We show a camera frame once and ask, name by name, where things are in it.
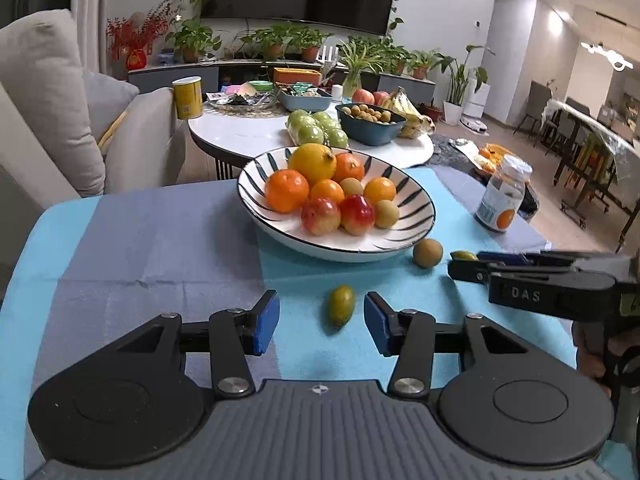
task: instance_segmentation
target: human hand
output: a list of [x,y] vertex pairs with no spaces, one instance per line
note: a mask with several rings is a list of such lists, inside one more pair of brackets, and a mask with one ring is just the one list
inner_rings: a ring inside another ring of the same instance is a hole
[[[571,333],[574,338],[574,345],[577,347],[575,353],[575,363],[578,371],[591,379],[598,380],[604,376],[605,367],[601,356],[593,355],[587,350],[587,342],[584,330],[580,323],[574,322],[571,326]],[[640,346],[640,327],[636,327],[617,337],[609,339],[609,351],[613,355],[621,357],[632,346]],[[604,392],[610,397],[611,390],[600,385]]]

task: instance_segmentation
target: red apple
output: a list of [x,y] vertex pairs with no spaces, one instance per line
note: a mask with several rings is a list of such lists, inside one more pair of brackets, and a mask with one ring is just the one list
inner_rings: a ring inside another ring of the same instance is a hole
[[354,93],[351,101],[354,103],[364,103],[366,105],[375,104],[376,99],[371,92],[367,92],[363,88],[358,88]]
[[382,103],[385,102],[385,99],[389,97],[389,94],[386,92],[373,92],[373,98],[376,100],[374,103],[376,106],[382,106]]
[[345,231],[354,236],[364,236],[376,221],[376,210],[362,195],[349,195],[340,202],[340,213]]
[[308,200],[300,213],[303,227],[311,234],[321,236],[340,227],[340,209],[328,198]]

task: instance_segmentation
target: jar label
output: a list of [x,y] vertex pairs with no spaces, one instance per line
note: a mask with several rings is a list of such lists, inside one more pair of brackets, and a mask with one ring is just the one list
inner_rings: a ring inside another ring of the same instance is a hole
[[476,217],[487,227],[503,233],[511,225],[523,198],[517,189],[504,182],[500,189],[489,184],[478,206]]

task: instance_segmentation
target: gray pillow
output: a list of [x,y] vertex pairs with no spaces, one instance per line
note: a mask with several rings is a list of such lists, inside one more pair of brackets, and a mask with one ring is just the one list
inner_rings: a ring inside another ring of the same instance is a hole
[[80,196],[104,192],[91,136],[76,22],[43,10],[0,29],[0,82],[38,142]]
[[89,105],[91,134],[96,142],[100,142],[102,136],[127,109],[140,90],[126,81],[118,81],[90,70],[82,73],[82,79]]

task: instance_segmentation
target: armrest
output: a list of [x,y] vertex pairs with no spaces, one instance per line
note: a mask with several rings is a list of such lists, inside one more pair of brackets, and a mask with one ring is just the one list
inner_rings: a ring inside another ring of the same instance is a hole
[[0,264],[13,267],[43,211],[80,198],[0,85]]
[[175,184],[184,163],[181,126],[170,88],[133,99],[107,151],[105,192]]

